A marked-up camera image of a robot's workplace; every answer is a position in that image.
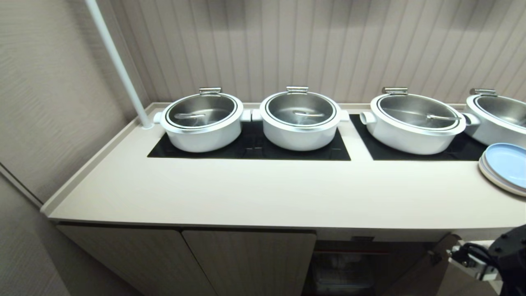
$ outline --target wooden cabinet door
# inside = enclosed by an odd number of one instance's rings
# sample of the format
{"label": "wooden cabinet door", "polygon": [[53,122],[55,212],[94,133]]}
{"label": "wooden cabinet door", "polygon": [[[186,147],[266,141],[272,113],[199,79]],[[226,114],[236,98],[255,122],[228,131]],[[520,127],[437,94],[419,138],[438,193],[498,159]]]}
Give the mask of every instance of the wooden cabinet door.
{"label": "wooden cabinet door", "polygon": [[219,296],[299,296],[316,235],[183,231]]}
{"label": "wooden cabinet door", "polygon": [[216,295],[175,230],[76,225],[57,228],[144,295]]}

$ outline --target countertop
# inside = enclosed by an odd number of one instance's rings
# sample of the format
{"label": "countertop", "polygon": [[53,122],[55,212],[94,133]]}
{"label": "countertop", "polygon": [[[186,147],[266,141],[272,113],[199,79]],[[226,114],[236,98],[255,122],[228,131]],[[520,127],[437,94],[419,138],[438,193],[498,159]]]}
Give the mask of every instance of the countertop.
{"label": "countertop", "polygon": [[[151,105],[149,116],[163,106]],[[351,161],[159,159],[146,156],[163,128],[144,130],[135,120],[42,212],[60,221],[269,228],[458,230],[526,223],[526,199],[487,181],[477,162],[373,161],[351,122],[338,128]]]}

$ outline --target pot handle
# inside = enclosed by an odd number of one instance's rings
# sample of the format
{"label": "pot handle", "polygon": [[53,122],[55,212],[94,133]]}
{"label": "pot handle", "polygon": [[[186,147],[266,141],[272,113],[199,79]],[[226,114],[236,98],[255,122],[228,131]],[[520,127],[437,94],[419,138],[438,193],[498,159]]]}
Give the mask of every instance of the pot handle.
{"label": "pot handle", "polygon": [[480,119],[471,113],[461,113],[466,118],[466,126],[479,125]]}
{"label": "pot handle", "polygon": [[347,112],[345,110],[341,111],[340,122],[342,122],[342,121],[350,121],[349,112]]}
{"label": "pot handle", "polygon": [[360,113],[360,121],[364,125],[368,125],[368,124],[371,124],[371,123],[376,123],[376,117],[371,112],[362,112],[362,113]]}
{"label": "pot handle", "polygon": [[243,110],[243,113],[241,113],[241,117],[239,118],[239,120],[241,122],[250,122],[252,120],[252,110]]}
{"label": "pot handle", "polygon": [[162,112],[157,112],[154,115],[154,123],[161,123],[161,118],[163,117]]}
{"label": "pot handle", "polygon": [[259,109],[252,110],[252,121],[263,121],[261,111]]}

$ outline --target wall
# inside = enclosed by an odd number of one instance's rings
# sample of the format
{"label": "wall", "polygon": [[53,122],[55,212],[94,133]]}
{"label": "wall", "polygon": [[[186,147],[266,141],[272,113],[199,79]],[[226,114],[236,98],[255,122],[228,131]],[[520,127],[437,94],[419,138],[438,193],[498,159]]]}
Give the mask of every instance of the wall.
{"label": "wall", "polygon": [[0,104],[0,163],[42,202],[136,116],[83,0],[0,1]]}
{"label": "wall", "polygon": [[0,238],[2,295],[140,295],[56,230],[2,176]]}
{"label": "wall", "polygon": [[260,102],[286,85],[347,103],[383,86],[525,99],[524,0],[111,1],[153,100],[222,86]]}

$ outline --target induction cooktop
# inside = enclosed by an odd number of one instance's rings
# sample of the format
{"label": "induction cooktop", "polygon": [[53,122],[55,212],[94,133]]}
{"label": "induction cooktop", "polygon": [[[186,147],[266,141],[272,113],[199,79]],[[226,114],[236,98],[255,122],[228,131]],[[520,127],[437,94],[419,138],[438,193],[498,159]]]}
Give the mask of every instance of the induction cooktop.
{"label": "induction cooktop", "polygon": [[363,143],[374,160],[433,160],[478,161],[487,146],[461,133],[455,136],[446,150],[433,155],[417,155],[393,149],[376,140],[360,121],[360,115],[349,115]]}
{"label": "induction cooktop", "polygon": [[313,151],[292,151],[272,144],[263,134],[262,122],[243,122],[240,136],[229,145],[210,152],[190,153],[175,148],[164,134],[148,157],[187,159],[266,159],[350,161],[338,130],[326,146]]}

